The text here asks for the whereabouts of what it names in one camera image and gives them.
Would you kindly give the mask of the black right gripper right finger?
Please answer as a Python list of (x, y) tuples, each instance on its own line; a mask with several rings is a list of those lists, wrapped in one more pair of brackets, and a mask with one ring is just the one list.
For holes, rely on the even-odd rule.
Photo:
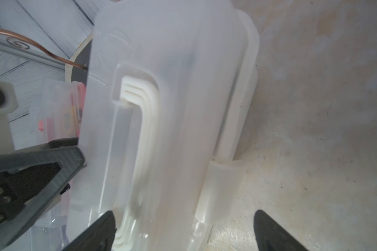
[(253, 229), (259, 251), (308, 251), (263, 210), (257, 210)]

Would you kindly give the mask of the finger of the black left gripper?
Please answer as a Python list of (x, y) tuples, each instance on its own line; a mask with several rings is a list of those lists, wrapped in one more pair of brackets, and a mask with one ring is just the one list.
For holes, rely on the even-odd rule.
[(0, 251), (21, 237), (69, 188), (85, 157), (78, 138), (0, 155)]

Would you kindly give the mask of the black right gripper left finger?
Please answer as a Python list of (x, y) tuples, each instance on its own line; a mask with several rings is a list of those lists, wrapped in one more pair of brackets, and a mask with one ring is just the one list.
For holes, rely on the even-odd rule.
[(107, 211), (63, 250), (111, 251), (116, 230), (114, 213)]

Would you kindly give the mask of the purple toolbox with clear lid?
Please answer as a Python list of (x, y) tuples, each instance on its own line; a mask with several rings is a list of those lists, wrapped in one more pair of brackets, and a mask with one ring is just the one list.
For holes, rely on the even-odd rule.
[(30, 228), (32, 251), (61, 251), (69, 244), (66, 234), (70, 204), (69, 192)]

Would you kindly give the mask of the white toolbox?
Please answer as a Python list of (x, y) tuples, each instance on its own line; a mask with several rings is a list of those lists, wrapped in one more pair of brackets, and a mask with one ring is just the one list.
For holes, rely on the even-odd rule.
[(120, 1), (91, 42), (68, 239), (112, 212), (113, 251), (205, 250), (245, 172), (257, 28), (231, 1)]

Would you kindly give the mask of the pink toolbox with clear lid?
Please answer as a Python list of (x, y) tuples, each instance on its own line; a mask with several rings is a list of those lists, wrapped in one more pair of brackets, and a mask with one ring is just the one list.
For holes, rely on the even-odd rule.
[(36, 143), (79, 137), (85, 95), (82, 82), (44, 81), (29, 110)]

